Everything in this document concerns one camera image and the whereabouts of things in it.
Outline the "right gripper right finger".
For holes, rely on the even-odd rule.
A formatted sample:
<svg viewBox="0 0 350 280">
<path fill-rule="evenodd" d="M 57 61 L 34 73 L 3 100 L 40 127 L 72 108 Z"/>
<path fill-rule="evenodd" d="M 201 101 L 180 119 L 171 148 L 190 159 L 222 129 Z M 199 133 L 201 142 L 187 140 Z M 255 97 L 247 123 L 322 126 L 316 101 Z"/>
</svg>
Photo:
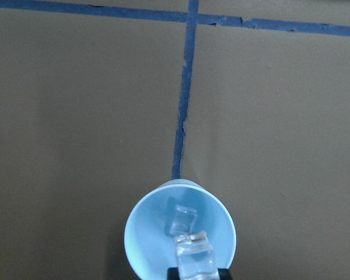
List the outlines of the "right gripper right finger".
<svg viewBox="0 0 350 280">
<path fill-rule="evenodd" d="M 219 268 L 218 274 L 220 280 L 231 280 L 231 274 L 227 268 Z"/>
</svg>

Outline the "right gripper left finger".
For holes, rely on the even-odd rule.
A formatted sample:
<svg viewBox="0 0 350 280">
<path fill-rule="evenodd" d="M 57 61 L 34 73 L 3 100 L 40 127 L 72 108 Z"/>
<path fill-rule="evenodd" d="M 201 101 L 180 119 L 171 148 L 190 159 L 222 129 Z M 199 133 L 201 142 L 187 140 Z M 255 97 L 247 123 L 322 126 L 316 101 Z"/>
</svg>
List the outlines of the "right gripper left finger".
<svg viewBox="0 0 350 280">
<path fill-rule="evenodd" d="M 177 268 L 169 268 L 166 275 L 167 280 L 180 280 L 179 270 Z"/>
</svg>

